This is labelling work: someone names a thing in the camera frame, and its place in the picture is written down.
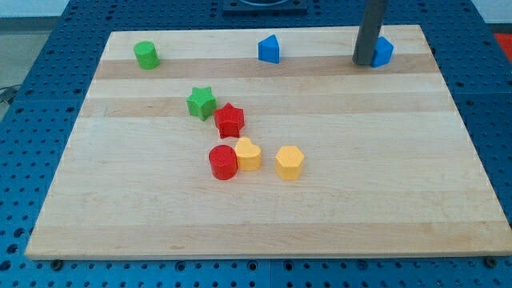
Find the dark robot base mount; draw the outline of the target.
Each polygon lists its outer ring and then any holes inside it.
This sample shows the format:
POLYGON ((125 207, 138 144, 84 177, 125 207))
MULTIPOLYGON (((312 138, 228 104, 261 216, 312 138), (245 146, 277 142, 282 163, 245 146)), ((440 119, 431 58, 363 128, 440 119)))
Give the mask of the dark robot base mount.
POLYGON ((302 14, 308 10, 307 0, 220 0, 223 15, 302 14))

